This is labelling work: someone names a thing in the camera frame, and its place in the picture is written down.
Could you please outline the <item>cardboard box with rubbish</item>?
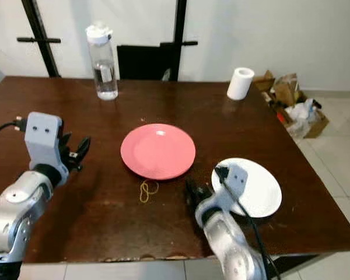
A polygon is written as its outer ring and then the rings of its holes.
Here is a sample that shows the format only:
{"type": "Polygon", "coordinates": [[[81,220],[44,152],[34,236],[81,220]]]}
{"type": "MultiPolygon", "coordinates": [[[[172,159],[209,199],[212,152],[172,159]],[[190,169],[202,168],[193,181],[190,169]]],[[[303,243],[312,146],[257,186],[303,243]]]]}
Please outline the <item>cardboard box with rubbish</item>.
{"type": "Polygon", "coordinates": [[[266,71],[253,77],[251,85],[260,91],[292,138],[318,138],[330,123],[322,105],[300,89],[296,73],[276,78],[266,71]]]}

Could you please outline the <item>black chair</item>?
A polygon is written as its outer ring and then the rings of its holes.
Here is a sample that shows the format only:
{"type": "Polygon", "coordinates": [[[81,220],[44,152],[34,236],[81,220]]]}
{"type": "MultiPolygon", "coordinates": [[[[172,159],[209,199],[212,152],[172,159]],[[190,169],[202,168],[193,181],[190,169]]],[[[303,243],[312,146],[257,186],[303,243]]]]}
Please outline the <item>black chair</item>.
{"type": "Polygon", "coordinates": [[[162,46],[117,46],[122,79],[161,81],[172,65],[172,51],[162,46]]]}

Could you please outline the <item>clear water bottle white cap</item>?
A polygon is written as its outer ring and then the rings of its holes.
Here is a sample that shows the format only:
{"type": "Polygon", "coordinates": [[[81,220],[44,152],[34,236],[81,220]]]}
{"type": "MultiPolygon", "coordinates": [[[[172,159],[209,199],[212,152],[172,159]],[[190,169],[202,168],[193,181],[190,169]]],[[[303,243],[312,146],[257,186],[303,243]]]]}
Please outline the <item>clear water bottle white cap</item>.
{"type": "Polygon", "coordinates": [[[95,22],[85,29],[85,35],[97,96],[102,100],[114,100],[118,90],[116,62],[111,46],[112,30],[103,22],[95,22]]]}

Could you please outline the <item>black upright stand leg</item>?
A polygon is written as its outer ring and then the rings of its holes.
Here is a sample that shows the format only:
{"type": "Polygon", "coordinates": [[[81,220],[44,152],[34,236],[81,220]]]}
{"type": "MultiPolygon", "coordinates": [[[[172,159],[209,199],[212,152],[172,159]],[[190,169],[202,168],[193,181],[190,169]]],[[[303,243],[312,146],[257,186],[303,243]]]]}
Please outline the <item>black upright stand leg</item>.
{"type": "Polygon", "coordinates": [[[187,13],[187,0],[177,0],[177,10],[173,29],[173,41],[160,43],[160,48],[164,51],[164,58],[168,66],[168,81],[177,82],[179,77],[180,62],[183,46],[197,46],[197,41],[185,41],[185,23],[187,13]]]}

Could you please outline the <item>white paper roll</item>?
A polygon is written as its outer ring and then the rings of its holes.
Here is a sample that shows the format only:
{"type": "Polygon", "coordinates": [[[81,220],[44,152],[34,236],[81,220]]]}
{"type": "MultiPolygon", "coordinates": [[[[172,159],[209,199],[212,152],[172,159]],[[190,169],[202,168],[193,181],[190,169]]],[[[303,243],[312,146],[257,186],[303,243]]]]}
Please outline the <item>white paper roll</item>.
{"type": "Polygon", "coordinates": [[[238,67],[234,69],[233,76],[226,91],[226,95],[229,97],[229,99],[245,99],[254,75],[255,72],[253,72],[253,70],[250,68],[238,67]]]}

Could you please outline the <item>yellow rubber band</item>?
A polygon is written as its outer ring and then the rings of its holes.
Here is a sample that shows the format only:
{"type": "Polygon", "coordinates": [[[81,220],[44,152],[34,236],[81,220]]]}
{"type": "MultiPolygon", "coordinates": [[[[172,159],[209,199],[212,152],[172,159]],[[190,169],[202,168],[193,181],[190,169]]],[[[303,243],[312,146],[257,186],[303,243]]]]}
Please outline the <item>yellow rubber band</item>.
{"type": "Polygon", "coordinates": [[[151,188],[149,186],[149,183],[151,183],[151,181],[145,180],[141,182],[139,186],[139,189],[140,189],[139,200],[141,203],[144,203],[144,204],[149,201],[149,197],[151,197],[151,195],[154,195],[157,192],[159,192],[159,188],[160,188],[160,184],[158,181],[153,181],[154,188],[151,188]]]}

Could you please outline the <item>black slanted stand leg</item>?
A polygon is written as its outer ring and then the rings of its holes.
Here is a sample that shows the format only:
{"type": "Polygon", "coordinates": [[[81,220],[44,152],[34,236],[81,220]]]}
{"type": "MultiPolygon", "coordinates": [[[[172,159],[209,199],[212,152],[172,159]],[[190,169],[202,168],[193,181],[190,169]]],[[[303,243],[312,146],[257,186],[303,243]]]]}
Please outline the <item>black slanted stand leg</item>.
{"type": "Polygon", "coordinates": [[[60,73],[56,67],[55,59],[51,49],[53,43],[61,43],[61,39],[47,36],[46,29],[41,19],[39,7],[37,7],[36,0],[21,0],[23,10],[29,21],[29,27],[33,32],[32,37],[17,37],[19,43],[37,43],[37,47],[41,51],[41,56],[44,65],[51,78],[60,78],[60,73]]]}

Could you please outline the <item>pink round plate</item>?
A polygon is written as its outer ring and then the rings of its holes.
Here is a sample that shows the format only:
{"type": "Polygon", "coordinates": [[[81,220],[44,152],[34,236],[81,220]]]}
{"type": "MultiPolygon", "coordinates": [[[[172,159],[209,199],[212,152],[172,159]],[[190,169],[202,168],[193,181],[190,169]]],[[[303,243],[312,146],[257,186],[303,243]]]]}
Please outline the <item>pink round plate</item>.
{"type": "Polygon", "coordinates": [[[122,162],[137,175],[152,180],[182,176],[193,165],[195,142],[183,129],[169,124],[146,124],[122,140],[122,162]]]}

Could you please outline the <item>white round plate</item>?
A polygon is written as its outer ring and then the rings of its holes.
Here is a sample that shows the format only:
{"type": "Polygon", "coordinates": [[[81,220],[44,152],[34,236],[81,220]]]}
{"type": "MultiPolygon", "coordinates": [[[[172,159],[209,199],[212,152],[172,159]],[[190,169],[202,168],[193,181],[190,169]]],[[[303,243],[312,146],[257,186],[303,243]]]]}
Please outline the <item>white round plate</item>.
{"type": "Polygon", "coordinates": [[[250,217],[263,218],[276,213],[282,193],[278,181],[262,165],[247,158],[232,157],[221,160],[217,165],[238,165],[247,172],[244,187],[234,187],[233,192],[247,210],[250,217]]]}

